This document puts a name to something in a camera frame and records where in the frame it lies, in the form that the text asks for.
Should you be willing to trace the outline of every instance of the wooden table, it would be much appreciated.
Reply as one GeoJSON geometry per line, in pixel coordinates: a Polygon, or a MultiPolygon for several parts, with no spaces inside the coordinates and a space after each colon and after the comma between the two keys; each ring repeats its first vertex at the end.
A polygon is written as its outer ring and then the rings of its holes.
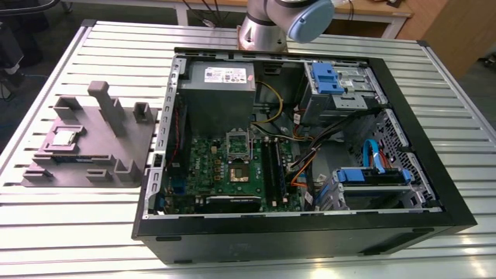
{"type": "MultiPolygon", "coordinates": [[[[173,8],[177,14],[177,25],[188,26],[188,7],[183,3],[183,0],[63,0],[64,2],[80,2],[80,3],[104,3],[115,5],[129,5],[129,6],[148,6],[148,7],[163,7],[173,8]]],[[[201,0],[185,0],[192,9],[207,10],[207,7],[201,0]]],[[[215,8],[215,1],[205,0],[215,8]]],[[[217,0],[219,10],[224,12],[247,12],[248,0],[217,0]]],[[[375,2],[372,0],[353,0],[353,18],[352,20],[364,22],[381,22],[387,23],[383,38],[393,39],[403,27],[404,22],[413,15],[413,11],[405,3],[401,3],[399,8],[393,8],[385,4],[385,2],[375,2]]],[[[349,4],[344,4],[336,7],[335,19],[347,20],[349,17],[349,4]]]]}

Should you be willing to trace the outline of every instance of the circuit board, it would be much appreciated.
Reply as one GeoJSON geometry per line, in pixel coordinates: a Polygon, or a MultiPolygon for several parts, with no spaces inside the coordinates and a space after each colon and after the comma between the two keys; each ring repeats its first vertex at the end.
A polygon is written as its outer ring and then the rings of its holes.
{"type": "MultiPolygon", "coordinates": [[[[297,212],[300,211],[301,197],[299,193],[287,196],[287,202],[267,203],[264,168],[261,163],[260,139],[251,141],[249,146],[240,146],[232,142],[231,150],[243,152],[244,148],[251,151],[251,160],[228,160],[225,138],[193,138],[189,174],[185,180],[185,195],[232,195],[261,197],[261,212],[297,212]]],[[[292,162],[291,143],[280,142],[280,157],[284,167],[292,162]]],[[[192,208],[179,209],[177,213],[192,213],[192,208]]]]}

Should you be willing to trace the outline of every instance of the desk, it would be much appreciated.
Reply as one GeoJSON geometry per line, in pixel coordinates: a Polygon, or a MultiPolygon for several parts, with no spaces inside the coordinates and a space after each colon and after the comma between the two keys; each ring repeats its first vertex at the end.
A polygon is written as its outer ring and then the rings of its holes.
{"type": "MultiPolygon", "coordinates": [[[[188,7],[183,0],[63,0],[64,2],[100,3],[129,6],[147,6],[160,8],[173,8],[176,10],[177,25],[188,26],[188,7]]],[[[205,0],[211,8],[215,9],[215,1],[205,0]]],[[[248,0],[217,0],[219,10],[224,12],[247,12],[248,0]]],[[[201,0],[187,0],[192,9],[207,10],[201,0]]],[[[383,38],[393,39],[403,27],[404,22],[413,15],[413,11],[405,3],[401,3],[396,9],[384,2],[372,2],[371,0],[353,0],[355,16],[353,20],[364,22],[387,23],[383,38]]],[[[347,20],[349,16],[349,4],[336,7],[335,19],[347,20]]]]}
{"type": "Polygon", "coordinates": [[[60,95],[107,80],[123,106],[161,108],[175,47],[236,49],[236,30],[97,22],[81,27],[0,155],[0,275],[101,278],[483,278],[496,276],[496,134],[428,48],[324,35],[289,51],[383,58],[479,225],[384,256],[165,266],[131,239],[140,189],[25,188],[23,172],[60,95]]]}

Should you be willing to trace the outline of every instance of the ram slot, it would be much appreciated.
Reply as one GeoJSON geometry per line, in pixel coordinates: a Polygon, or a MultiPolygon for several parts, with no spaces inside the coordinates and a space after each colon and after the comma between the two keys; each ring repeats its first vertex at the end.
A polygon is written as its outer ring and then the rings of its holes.
{"type": "Polygon", "coordinates": [[[265,184],[265,201],[268,206],[277,205],[277,198],[275,192],[275,169],[272,163],[272,142],[265,138],[261,143],[261,167],[264,168],[264,184],[265,184]]]}
{"type": "Polygon", "coordinates": [[[277,166],[276,166],[276,170],[277,170],[277,184],[276,185],[279,186],[277,198],[279,198],[279,201],[288,202],[288,199],[285,198],[288,193],[285,190],[285,181],[284,181],[285,173],[284,173],[284,166],[283,166],[283,156],[281,156],[280,145],[279,145],[277,140],[273,143],[273,148],[275,148],[275,156],[276,156],[275,161],[277,163],[277,166]]]}

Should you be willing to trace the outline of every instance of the label on power supply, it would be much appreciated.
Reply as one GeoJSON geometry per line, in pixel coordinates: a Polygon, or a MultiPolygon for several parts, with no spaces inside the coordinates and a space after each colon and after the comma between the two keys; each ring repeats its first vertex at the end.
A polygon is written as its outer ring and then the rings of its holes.
{"type": "Polygon", "coordinates": [[[247,83],[247,69],[208,67],[204,71],[204,82],[247,83]]]}

